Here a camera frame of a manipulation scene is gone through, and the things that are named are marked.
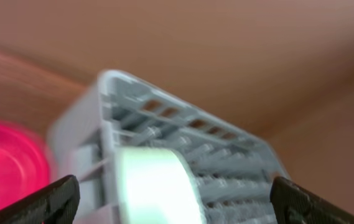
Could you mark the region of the green bowl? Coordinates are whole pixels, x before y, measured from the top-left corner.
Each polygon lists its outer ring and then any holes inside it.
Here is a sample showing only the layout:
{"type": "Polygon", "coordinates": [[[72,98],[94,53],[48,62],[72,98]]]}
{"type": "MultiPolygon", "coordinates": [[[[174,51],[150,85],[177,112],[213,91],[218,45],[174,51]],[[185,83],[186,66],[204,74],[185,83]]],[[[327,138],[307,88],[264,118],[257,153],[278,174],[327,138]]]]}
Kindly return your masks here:
{"type": "Polygon", "coordinates": [[[115,174],[121,223],[207,222],[193,173],[181,153],[122,147],[115,156],[115,174]]]}

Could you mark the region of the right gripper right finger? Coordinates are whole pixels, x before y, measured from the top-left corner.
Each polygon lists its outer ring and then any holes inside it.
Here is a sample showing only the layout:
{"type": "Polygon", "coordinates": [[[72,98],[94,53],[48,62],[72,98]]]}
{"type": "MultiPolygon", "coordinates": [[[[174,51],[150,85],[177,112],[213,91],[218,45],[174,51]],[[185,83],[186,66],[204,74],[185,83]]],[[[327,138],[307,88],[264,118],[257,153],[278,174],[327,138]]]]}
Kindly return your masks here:
{"type": "Polygon", "coordinates": [[[278,224],[354,224],[354,215],[285,177],[273,180],[269,197],[278,224]]]}

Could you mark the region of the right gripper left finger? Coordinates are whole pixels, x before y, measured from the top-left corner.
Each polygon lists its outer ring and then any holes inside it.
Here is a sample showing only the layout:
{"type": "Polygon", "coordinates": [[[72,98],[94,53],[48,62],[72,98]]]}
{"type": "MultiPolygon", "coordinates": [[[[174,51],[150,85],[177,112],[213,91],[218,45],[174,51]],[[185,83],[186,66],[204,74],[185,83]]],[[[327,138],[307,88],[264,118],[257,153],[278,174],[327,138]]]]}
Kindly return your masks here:
{"type": "Polygon", "coordinates": [[[72,224],[79,203],[79,182],[66,175],[0,210],[0,224],[72,224]]]}

